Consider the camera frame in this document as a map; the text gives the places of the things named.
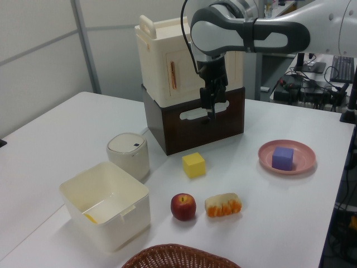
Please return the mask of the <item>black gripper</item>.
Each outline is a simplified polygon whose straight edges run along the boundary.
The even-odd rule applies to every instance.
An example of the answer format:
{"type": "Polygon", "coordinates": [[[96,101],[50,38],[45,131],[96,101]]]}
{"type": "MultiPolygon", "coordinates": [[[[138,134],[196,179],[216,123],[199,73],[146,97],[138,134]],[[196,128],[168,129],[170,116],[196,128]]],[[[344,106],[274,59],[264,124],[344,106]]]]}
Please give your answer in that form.
{"type": "Polygon", "coordinates": [[[215,103],[225,102],[228,77],[225,68],[225,58],[213,61],[198,61],[199,77],[204,80],[204,87],[200,88],[201,107],[206,109],[206,120],[216,118],[215,103]]]}

